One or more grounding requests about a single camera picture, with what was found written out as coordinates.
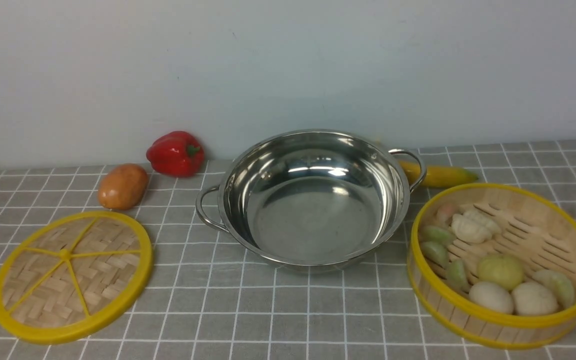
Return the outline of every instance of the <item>pepper stem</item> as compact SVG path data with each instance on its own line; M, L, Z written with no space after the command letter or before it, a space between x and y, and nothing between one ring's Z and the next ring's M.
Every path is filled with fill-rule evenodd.
M185 147L185 152L188 153L189 157L192 157L193 155L195 155L196 153L199 152L199 150L201 150L201 146L192 146L192 145L188 145Z

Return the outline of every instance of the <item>bamboo steamer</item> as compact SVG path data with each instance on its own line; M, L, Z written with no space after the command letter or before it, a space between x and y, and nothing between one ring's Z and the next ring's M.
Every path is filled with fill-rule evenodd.
M33 344L62 344L101 330L133 305L153 269L134 219L73 214L41 228L0 269L0 325Z
M441 324L460 337L500 349L532 349L557 341L576 326L576 304L546 316L507 315L468 300L446 284L443 268L426 260L418 231L429 224L437 209L455 203L489 215L502 234L482 244L460 239L448 247L450 260L462 259L468 281L478 282L477 264L491 253L516 256L526 276L551 269L570 278L576 290L576 222L562 209L517 187L500 184L466 184L447 189L430 199L414 219L407 257L407 273L419 301Z

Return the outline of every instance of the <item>steamer basket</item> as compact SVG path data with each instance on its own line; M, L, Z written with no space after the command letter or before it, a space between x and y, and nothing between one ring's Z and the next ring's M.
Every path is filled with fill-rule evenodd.
M483 346L531 349L555 342L576 326L576 304L546 316L507 315L485 309L446 284L445 271L426 260L419 247L418 230L437 209L455 203L462 211L477 208L490 215L502 234L482 244L460 239L448 247L450 260L461 258L468 281L477 283L477 264L490 253L516 256L525 274L551 269L566 274L576 290L576 222L548 200L516 187L500 184L466 184L447 189L430 199L414 219L407 273L426 310L460 337Z

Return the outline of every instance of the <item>banana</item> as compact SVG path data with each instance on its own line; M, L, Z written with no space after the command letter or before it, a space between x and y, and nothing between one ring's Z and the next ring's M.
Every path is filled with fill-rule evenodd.
M414 162L399 160L409 183L419 178L419 165ZM480 177L464 168L455 166L428 165L428 172L421 182L427 188L451 188L457 185L476 182Z

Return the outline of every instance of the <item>bamboo steamer lid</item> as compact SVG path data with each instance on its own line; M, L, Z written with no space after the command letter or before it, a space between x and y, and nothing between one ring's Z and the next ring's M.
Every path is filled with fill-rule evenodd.
M153 268L134 219L92 211L59 219L14 249L0 269L0 324L34 344L87 337L137 300Z

